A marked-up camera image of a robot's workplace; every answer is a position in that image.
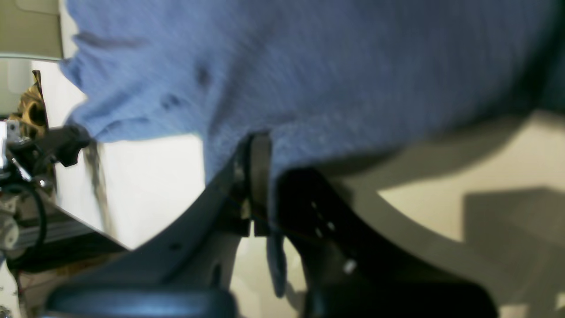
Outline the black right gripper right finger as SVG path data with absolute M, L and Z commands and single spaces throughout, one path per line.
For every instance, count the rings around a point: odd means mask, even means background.
M 355 215 L 312 169 L 278 187 L 281 231 L 302 259 L 303 318 L 497 318 L 488 292 L 411 255 Z

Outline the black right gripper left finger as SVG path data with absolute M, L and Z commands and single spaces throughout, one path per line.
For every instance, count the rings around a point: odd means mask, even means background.
M 252 135 L 178 219 L 135 250 L 73 278 L 45 302 L 46 318 L 236 318 L 230 294 L 238 246 L 270 234 L 271 141 Z

